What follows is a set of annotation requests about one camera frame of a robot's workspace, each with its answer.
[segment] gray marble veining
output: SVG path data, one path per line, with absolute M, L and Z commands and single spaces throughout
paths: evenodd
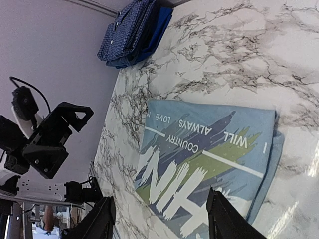
M 134 192 L 149 99 L 279 113 L 283 156 L 255 226 L 269 239 L 319 235 L 319 3 L 194 0 L 156 53 L 120 71 L 95 158 L 123 239 L 175 239 Z

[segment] green brush stroke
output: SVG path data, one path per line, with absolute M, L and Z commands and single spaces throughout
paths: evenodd
M 246 129 L 243 129 L 238 133 L 238 137 L 242 136 L 244 137 L 249 130 L 249 127 Z M 237 145 L 234 145 L 230 143 L 229 141 L 225 142 L 222 145 L 219 145 L 217 147 L 214 147 L 213 149 L 209 150 L 208 152 L 216 154 L 220 157 L 226 158 L 232 162 L 237 162 L 237 160 L 249 152 L 251 152 L 255 146 L 257 145 L 254 142 L 256 139 L 261 135 L 261 133 L 255 134 L 249 138 L 247 138 L 247 148 L 245 147 L 239 147 Z M 186 181 L 191 177 L 191 175 L 194 173 L 194 171 L 198 167 L 203 167 L 203 169 L 207 170 L 207 173 L 204 176 L 203 181 L 213 178 L 221 173 L 226 172 L 227 170 L 231 169 L 232 166 L 224 164 L 220 161 L 214 160 L 206 155 L 202 154 L 202 151 L 199 151 L 198 153 L 194 154 L 192 157 L 188 158 L 184 161 L 184 163 L 189 164 L 189 171 L 186 175 L 186 177 L 183 179 L 180 186 L 184 185 Z M 173 182 L 173 180 L 177 176 L 178 170 L 183 166 L 183 164 L 180 164 L 177 166 L 177 170 L 173 178 L 171 179 L 170 183 L 167 185 L 167 187 L 162 191 L 159 198 L 162 197 L 162 195 L 166 192 L 170 184 Z M 150 198 L 150 184 L 144 185 L 139 187 L 136 192 L 139 194 L 139 196 L 149 205 L 149 198 Z

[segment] blue plaid shirt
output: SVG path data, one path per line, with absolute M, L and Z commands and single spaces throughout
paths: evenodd
M 98 57 L 114 61 L 131 54 L 141 38 L 156 0 L 134 0 L 119 12 L 105 33 Z

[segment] black cable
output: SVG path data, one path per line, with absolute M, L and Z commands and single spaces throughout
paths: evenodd
M 16 83 L 16 81 L 21 82 L 21 83 L 23 83 L 23 84 L 25 84 L 25 85 L 27 85 L 27 86 L 33 88 L 34 90 L 36 90 L 36 91 L 42 96 L 42 98 L 44 99 L 44 101 L 45 101 L 45 103 L 46 103 L 46 105 L 47 105 L 47 107 L 48 107 L 49 113 L 51 113 L 51 108 L 50 108 L 50 105 L 49 105 L 48 100 L 46 99 L 46 97 L 44 96 L 44 94 L 43 94 L 37 87 L 35 87 L 35 86 L 33 86 L 33 85 L 29 84 L 28 82 L 25 82 L 25 81 L 23 81 L 23 80 L 21 80 L 21 79 L 18 79 L 18 78 L 16 78 L 16 77 L 13 77 L 13 76 L 10 76 L 9 79 L 10 79 L 10 80 L 14 83 L 14 85 L 15 85 L 16 87 L 18 87 L 18 88 L 19 88 L 20 86 Z
M 35 204 L 34 204 L 33 207 L 30 208 L 29 210 L 26 210 L 26 211 L 25 211 L 25 210 L 22 209 L 23 213 L 21 213 L 20 217 L 21 217 L 23 214 L 25 214 L 25 213 L 31 212 L 34 207 L 35 207 Z
M 91 208 L 93 208 L 93 206 L 87 202 L 84 202 L 85 204 L 89 205 Z
M 84 181 L 83 183 L 80 183 L 80 184 L 90 183 L 90 182 L 92 182 L 92 181 L 93 181 L 93 177 L 90 176 L 90 177 L 89 177 L 89 180 Z
M 82 210 L 85 211 L 85 208 L 82 208 L 81 206 L 77 206 L 77 205 L 74 205 L 74 204 L 72 204 L 72 206 L 73 206 L 73 207 L 76 207 L 76 208 L 80 208 L 80 209 L 82 209 Z

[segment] folded t-shirt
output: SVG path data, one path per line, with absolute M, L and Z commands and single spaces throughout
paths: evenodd
M 281 156 L 275 118 L 274 110 L 149 101 L 136 192 L 180 238 L 209 238 L 210 187 L 252 223 Z

